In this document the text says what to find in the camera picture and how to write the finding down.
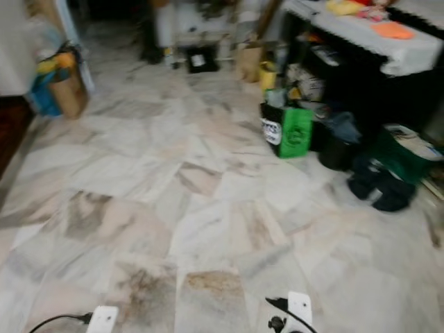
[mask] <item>marble floor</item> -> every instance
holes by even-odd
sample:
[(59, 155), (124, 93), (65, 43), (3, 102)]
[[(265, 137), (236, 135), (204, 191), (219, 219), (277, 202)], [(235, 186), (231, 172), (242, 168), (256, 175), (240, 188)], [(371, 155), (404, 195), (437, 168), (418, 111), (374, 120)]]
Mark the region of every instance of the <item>marble floor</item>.
[[(418, 201), (382, 214), (315, 155), (279, 160), (230, 68), (138, 61), (91, 26), (78, 121), (41, 121), (0, 213), (0, 332), (116, 305), (116, 333), (265, 333), (308, 293), (319, 333), (444, 332), (444, 254)], [(60, 320), (42, 333), (84, 332)]]

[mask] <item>white cloth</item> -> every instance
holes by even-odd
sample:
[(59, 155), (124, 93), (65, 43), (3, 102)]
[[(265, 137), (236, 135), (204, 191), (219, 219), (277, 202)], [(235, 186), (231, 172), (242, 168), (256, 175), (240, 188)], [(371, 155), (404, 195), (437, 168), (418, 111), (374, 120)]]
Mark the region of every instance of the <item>white cloth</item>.
[(393, 7), (425, 19), (432, 26), (444, 29), (444, 0), (399, 0)]
[(440, 39), (409, 27), (406, 28), (414, 34), (410, 40), (381, 37), (370, 27), (373, 22), (353, 16), (338, 17), (325, 7), (324, 1), (286, 0), (283, 8), (303, 19), (309, 19), (312, 10), (318, 12), (312, 22), (314, 26), (387, 56), (388, 61), (382, 65), (381, 72), (391, 76), (432, 69), (443, 45)]

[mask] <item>black cable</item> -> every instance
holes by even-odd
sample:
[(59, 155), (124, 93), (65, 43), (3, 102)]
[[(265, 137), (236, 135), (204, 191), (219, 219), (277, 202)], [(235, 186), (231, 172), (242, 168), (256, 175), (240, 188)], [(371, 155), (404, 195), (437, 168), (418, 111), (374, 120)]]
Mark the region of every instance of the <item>black cable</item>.
[(39, 328), (41, 328), (41, 326), (46, 325), (47, 323), (49, 323), (51, 321), (54, 321), (55, 319), (71, 318), (71, 319), (76, 319), (78, 321), (82, 321), (84, 324), (87, 325), (91, 321), (91, 317), (92, 317), (92, 312), (88, 312), (87, 314), (84, 314), (83, 316), (77, 316), (77, 315), (74, 315), (74, 314), (61, 314), (59, 316), (55, 316), (55, 317), (52, 317), (50, 319), (46, 319), (45, 321), (42, 321), (39, 325), (35, 326), (31, 331), (29, 331), (29, 333), (34, 333)]
[(309, 323), (304, 321), (302, 318), (296, 316), (295, 314), (292, 314), (290, 311), (283, 310), (283, 309), (280, 309), (280, 310), (285, 312), (286, 314), (292, 316), (293, 318), (295, 318), (300, 323), (302, 323), (306, 328), (308, 328), (310, 330), (311, 333), (318, 333)]
[(271, 305), (273, 305), (274, 307), (277, 307), (280, 311), (285, 312), (289, 316), (292, 316), (293, 318), (295, 318), (298, 322), (302, 323), (306, 328), (308, 328), (310, 330), (311, 333), (318, 333), (309, 323), (307, 323), (302, 318), (296, 316), (295, 314), (291, 313), (288, 310), (289, 303), (288, 303), (288, 300), (286, 298), (276, 298), (276, 299), (273, 299), (273, 298), (265, 297), (265, 300), (268, 303), (270, 303)]

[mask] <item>green shopping bag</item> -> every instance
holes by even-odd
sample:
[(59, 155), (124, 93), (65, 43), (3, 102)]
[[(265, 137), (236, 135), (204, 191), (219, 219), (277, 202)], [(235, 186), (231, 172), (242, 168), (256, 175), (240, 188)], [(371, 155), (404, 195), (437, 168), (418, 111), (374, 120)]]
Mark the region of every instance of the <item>green shopping bag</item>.
[(309, 150), (313, 112), (261, 104), (264, 136), (279, 158), (304, 156)]

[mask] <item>white wall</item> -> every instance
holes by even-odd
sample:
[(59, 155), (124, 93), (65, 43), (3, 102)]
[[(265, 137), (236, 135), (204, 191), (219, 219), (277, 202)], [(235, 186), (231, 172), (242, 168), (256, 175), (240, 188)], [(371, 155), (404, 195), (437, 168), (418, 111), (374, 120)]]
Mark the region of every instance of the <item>white wall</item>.
[[(254, 16), (258, 18), (260, 8), (265, 6), (266, 1), (267, 0), (243, 0), (240, 6), (240, 11), (244, 13), (247, 12), (249, 15), (240, 15), (241, 20), (242, 17), (245, 17), (247, 20), (251, 20), (251, 17), (254, 19)], [(159, 43), (162, 47), (171, 46), (173, 44), (173, 24), (171, 23), (171, 13), (171, 3), (163, 8), (157, 9), (157, 31), (159, 34)], [(227, 24), (227, 15), (205, 21), (202, 19), (200, 13), (196, 11), (196, 5), (193, 3), (179, 3), (177, 5), (176, 17), (177, 30), (179, 33), (186, 33), (193, 26), (196, 27), (196, 32), (219, 32), (230, 30), (230, 27)], [(282, 21), (282, 17), (282, 11), (276, 13), (268, 28), (265, 40), (277, 40), (279, 38), (280, 22)], [(249, 24), (240, 24), (239, 33), (243, 34), (249, 31), (251, 27), (255, 26), (256, 25), (254, 22), (249, 22)]]
[(24, 35), (22, 0), (0, 0), (0, 96), (29, 91), (36, 64)]

